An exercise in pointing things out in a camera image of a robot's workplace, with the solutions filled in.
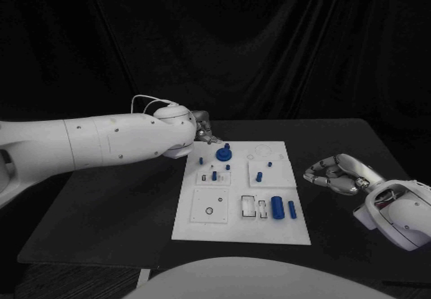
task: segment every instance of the white board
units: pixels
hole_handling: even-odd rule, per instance
[[[231,159],[221,162],[214,156],[224,143],[230,145]],[[181,181],[172,240],[309,245],[283,142],[230,141],[224,143],[207,145],[194,142]],[[198,158],[203,158],[203,164],[198,164]],[[213,171],[217,172],[216,181],[211,181]],[[256,172],[262,172],[260,182],[256,181]],[[224,194],[227,193],[227,200],[220,195],[223,191]],[[255,217],[242,216],[242,196],[253,196]],[[272,218],[272,196],[282,198],[283,219]],[[293,202],[295,219],[289,216],[288,201]]]

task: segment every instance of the black curtain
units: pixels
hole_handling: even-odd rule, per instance
[[[0,13],[1,120],[128,113],[138,93],[211,120],[363,118],[431,184],[429,2],[4,0]],[[1,211],[4,269],[64,180]]]

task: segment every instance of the robotic hand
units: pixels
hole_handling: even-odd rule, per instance
[[[325,169],[325,178],[314,172]],[[353,215],[367,229],[377,228],[402,249],[431,241],[431,188],[416,181],[386,181],[355,158],[338,154],[317,162],[304,179],[342,195],[367,193]]]
[[[0,121],[0,208],[33,184],[73,170],[185,156],[193,140],[221,143],[208,113],[167,100],[154,115],[131,113],[71,120]]]

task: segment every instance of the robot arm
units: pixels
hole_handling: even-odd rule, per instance
[[[71,120],[0,121],[0,208],[54,174],[158,157],[185,156],[194,138],[211,135],[207,112],[171,103],[154,116],[141,113]]]
[[[314,172],[325,169],[325,176]],[[431,241],[431,188],[416,181],[386,181],[355,158],[338,154],[317,162],[304,179],[342,195],[367,193],[353,215],[367,229],[377,228],[403,249],[413,250]]]

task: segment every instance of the black table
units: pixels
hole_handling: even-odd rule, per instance
[[[168,269],[194,260],[243,256],[345,278],[429,283],[429,244],[412,252],[397,248],[351,215],[364,194],[342,196],[302,179],[305,168],[337,153],[354,156],[387,179],[407,179],[367,123],[257,120],[211,125],[224,141],[283,141],[311,246],[169,240],[185,157],[159,157],[73,173],[18,262]]]

